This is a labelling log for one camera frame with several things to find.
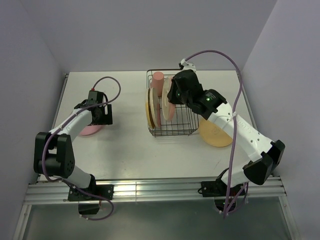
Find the solid pink plate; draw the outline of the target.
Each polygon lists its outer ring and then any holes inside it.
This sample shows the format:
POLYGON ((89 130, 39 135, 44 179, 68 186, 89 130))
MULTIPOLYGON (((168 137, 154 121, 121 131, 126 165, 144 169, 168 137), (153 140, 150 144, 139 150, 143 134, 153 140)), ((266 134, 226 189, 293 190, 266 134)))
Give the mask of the solid pink plate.
POLYGON ((102 125, 88 125, 80 133, 80 136, 90 136, 96 134, 103 128, 102 125))

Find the salmon pink cup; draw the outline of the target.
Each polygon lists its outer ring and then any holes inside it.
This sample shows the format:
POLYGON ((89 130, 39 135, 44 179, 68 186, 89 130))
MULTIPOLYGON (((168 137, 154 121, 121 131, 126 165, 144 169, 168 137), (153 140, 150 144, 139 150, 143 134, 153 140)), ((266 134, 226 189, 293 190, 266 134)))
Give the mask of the salmon pink cup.
POLYGON ((164 81, 165 81, 165 76, 161 71, 156 71, 152 75, 150 87, 155 88, 157 95, 159 97, 162 95, 162 92, 163 92, 164 81))

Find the cream and yellow plate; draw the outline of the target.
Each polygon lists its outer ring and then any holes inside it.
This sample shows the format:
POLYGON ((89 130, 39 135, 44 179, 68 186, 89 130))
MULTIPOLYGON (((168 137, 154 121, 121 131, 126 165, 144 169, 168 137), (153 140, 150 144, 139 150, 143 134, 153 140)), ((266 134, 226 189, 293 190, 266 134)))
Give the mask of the cream and yellow plate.
POLYGON ((145 92, 144 104, 145 104, 145 113, 146 113, 148 127, 153 129, 155 126, 154 126, 153 119, 151 116, 149 92, 150 92, 150 89, 148 88, 145 92))

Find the orange round plate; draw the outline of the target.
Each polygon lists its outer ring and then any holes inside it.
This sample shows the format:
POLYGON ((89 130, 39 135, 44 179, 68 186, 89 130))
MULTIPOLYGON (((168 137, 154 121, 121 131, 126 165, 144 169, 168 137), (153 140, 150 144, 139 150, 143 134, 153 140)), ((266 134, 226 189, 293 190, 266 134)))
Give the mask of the orange round plate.
POLYGON ((199 135, 210 146, 223 148, 229 146, 233 139, 216 124, 201 119, 199 122, 199 135))

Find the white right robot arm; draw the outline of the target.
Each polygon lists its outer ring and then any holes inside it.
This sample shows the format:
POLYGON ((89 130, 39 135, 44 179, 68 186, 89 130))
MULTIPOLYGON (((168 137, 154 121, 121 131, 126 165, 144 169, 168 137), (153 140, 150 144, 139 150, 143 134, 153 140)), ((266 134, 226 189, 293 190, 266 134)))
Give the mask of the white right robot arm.
POLYGON ((234 186, 252 182, 263 185, 279 165, 285 150, 281 140, 273 141, 258 132, 232 108, 218 91, 203 89, 198 77, 191 69, 182 70, 172 77, 169 102, 183 104, 192 112, 217 125, 248 155, 248 162, 231 168, 216 183, 217 191, 229 194, 234 186))

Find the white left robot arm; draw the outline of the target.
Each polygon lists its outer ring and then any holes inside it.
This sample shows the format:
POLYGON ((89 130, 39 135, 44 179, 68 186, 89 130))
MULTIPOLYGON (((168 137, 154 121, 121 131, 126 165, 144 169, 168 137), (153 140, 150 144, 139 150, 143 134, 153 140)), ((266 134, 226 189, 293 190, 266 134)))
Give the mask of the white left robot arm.
POLYGON ((62 124, 49 132, 39 132, 35 137, 33 170, 48 181, 52 177, 66 183, 71 192, 81 200, 91 200, 98 194, 96 179, 75 163, 73 140, 85 127, 113 124, 112 105, 107 95, 90 90, 88 98, 74 107, 62 124))

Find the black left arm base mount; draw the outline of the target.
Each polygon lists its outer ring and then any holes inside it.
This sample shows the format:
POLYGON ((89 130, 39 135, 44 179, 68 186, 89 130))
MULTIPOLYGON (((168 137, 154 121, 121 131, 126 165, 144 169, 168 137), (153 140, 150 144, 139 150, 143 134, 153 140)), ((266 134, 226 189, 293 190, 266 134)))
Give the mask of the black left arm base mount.
POLYGON ((114 212, 114 204, 111 202, 114 194, 113 184, 96 185, 93 192, 89 190, 77 189, 70 187, 67 201, 78 202, 78 213, 83 218, 88 218, 91 221, 98 221, 110 217, 114 212), (105 217, 92 218, 91 215, 96 215, 101 209, 102 202, 106 201, 110 204, 110 212, 105 217))

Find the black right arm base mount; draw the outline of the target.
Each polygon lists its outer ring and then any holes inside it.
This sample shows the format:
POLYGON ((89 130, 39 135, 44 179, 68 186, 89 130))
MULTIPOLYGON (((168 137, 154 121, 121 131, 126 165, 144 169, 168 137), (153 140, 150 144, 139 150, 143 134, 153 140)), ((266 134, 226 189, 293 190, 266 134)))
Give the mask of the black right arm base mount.
MULTIPOLYGON (((228 173, 228 168, 226 168, 216 180, 211 181, 202 181, 201 187, 197 190, 197 192, 202 195, 203 198, 218 198, 223 197, 222 199, 214 200, 215 210, 222 214, 224 211, 224 207, 226 205, 226 193, 227 193, 227 185, 221 180, 223 174, 228 173)), ((233 202, 230 209, 228 210, 228 214, 235 212, 238 210, 245 202, 247 198, 249 184, 238 184, 235 187, 230 188, 228 203, 230 204, 233 199, 235 199, 238 192, 240 192, 239 196, 244 196, 244 199, 240 204, 237 204, 237 200, 233 202)))

